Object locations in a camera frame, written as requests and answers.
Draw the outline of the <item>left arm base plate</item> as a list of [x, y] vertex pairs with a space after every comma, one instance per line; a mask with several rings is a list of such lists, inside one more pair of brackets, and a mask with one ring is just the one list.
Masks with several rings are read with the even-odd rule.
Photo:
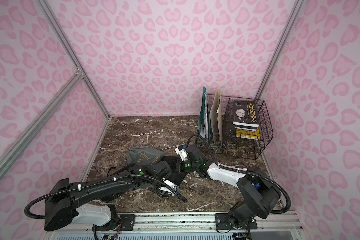
[[93, 225], [92, 231], [132, 231], [135, 219], [136, 215], [134, 214], [111, 216], [111, 219], [103, 226]]

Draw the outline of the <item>black pouch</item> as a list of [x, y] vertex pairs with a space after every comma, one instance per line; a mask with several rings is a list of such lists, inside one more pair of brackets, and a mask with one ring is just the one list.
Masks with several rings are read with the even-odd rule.
[[[127, 165], [125, 167], [123, 167], [122, 169], [119, 169], [116, 171], [116, 167], [111, 167], [107, 173], [107, 177], [109, 176], [115, 176], [119, 173], [123, 173], [123, 172], [127, 172], [129, 170], [129, 168], [131, 167], [132, 165]], [[103, 197], [103, 198], [100, 198], [100, 200], [102, 202], [110, 202], [112, 200], [115, 200], [116, 198], [120, 197], [122, 194], [124, 194], [125, 192], [121, 192], [121, 193], [113, 193], [111, 195], [108, 195], [106, 197]]]
[[[164, 161], [165, 163], [168, 163], [168, 157], [176, 157], [176, 156], [165, 156], [162, 158], [162, 161]], [[179, 186], [179, 188], [180, 188], [181, 183], [185, 179], [185, 177], [170, 177], [170, 175], [171, 175], [171, 167], [170, 166], [169, 166], [169, 169], [161, 169], [161, 170], [152, 169], [152, 171], [154, 173], [154, 177], [157, 177], [158, 179], [162, 180], [163, 182], [165, 180], [169, 180], [172, 183]]]

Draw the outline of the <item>yellow striped book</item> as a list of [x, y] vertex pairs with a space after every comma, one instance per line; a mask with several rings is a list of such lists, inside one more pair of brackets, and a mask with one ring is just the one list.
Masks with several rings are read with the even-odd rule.
[[261, 135], [259, 128], [239, 126], [236, 127], [236, 137], [250, 140], [259, 140]]

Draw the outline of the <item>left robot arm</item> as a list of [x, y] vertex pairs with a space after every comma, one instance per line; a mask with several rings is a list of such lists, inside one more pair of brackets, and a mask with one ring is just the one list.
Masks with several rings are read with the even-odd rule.
[[44, 229], [51, 232], [66, 227], [79, 216], [78, 208], [91, 201], [110, 201], [126, 192], [149, 188], [167, 195], [176, 190], [149, 165], [130, 164], [111, 176], [93, 181], [71, 183], [68, 178], [61, 179], [50, 191], [61, 193], [45, 200]]

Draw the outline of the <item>black portrait book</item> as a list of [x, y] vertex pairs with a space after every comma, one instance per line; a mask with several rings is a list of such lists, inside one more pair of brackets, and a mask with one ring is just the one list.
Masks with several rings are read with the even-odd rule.
[[233, 124], [236, 126], [260, 126], [260, 117], [255, 102], [233, 101]]

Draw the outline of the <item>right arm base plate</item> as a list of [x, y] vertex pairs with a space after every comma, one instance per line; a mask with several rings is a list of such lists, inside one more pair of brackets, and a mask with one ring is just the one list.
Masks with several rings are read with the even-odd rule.
[[257, 230], [258, 225], [254, 218], [247, 218], [243, 222], [234, 219], [228, 213], [215, 214], [216, 231], [219, 233], [228, 233], [233, 230]]

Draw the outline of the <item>grey hair dryer pouch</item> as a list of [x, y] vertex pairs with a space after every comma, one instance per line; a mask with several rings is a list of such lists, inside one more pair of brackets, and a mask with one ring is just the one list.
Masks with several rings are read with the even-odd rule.
[[162, 161], [162, 158], [165, 156], [165, 152], [149, 146], [133, 146], [127, 152], [126, 167], [146, 166], [156, 170], [169, 169], [168, 163]]

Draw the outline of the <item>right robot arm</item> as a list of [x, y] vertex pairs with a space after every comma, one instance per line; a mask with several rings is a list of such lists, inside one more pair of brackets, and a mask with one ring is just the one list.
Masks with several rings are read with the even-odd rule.
[[201, 178], [239, 189], [244, 200], [236, 203], [228, 213], [228, 221], [235, 229], [248, 227], [254, 217], [266, 219], [282, 196], [280, 188], [255, 166], [236, 169], [215, 163], [207, 160], [196, 145], [178, 146], [175, 151], [179, 157], [171, 175], [167, 177], [171, 183], [180, 178], [179, 174], [196, 172]]

